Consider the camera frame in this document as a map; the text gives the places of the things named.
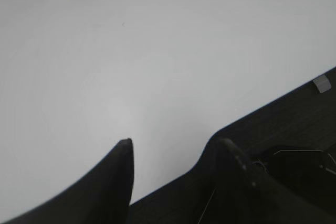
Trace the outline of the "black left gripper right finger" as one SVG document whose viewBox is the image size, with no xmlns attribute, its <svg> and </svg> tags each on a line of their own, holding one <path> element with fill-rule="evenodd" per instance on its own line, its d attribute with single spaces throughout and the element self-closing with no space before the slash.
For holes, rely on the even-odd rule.
<svg viewBox="0 0 336 224">
<path fill-rule="evenodd" d="M 273 147 L 251 159 L 233 141 L 208 144 L 215 181 L 212 223 L 335 223 L 335 159 Z"/>
</svg>

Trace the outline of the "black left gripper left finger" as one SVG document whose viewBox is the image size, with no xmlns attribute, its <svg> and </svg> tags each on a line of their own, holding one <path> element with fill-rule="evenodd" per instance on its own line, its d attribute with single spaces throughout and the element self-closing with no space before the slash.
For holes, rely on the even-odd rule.
<svg viewBox="0 0 336 224">
<path fill-rule="evenodd" d="M 73 185 L 9 223 L 125 223 L 133 183 L 133 142 L 128 138 Z"/>
</svg>

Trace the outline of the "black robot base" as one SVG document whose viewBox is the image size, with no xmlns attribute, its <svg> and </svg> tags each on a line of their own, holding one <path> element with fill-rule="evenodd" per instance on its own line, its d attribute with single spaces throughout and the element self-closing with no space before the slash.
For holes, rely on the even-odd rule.
<svg viewBox="0 0 336 224">
<path fill-rule="evenodd" d="M 335 70 L 215 133 L 128 223 L 335 223 Z"/>
</svg>

